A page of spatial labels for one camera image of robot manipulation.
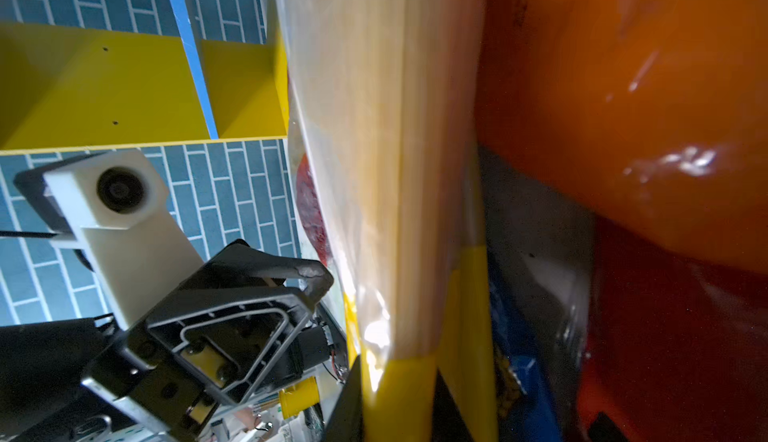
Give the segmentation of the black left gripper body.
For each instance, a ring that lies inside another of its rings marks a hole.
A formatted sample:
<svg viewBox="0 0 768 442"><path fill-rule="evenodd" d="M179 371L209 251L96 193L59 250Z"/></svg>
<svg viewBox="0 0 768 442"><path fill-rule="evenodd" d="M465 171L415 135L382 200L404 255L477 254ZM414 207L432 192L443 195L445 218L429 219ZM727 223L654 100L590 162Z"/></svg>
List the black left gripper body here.
<svg viewBox="0 0 768 442"><path fill-rule="evenodd" d="M164 441L195 441L216 411L261 400L331 356L317 260L243 240L222 249L84 371L93 394Z"/></svg>

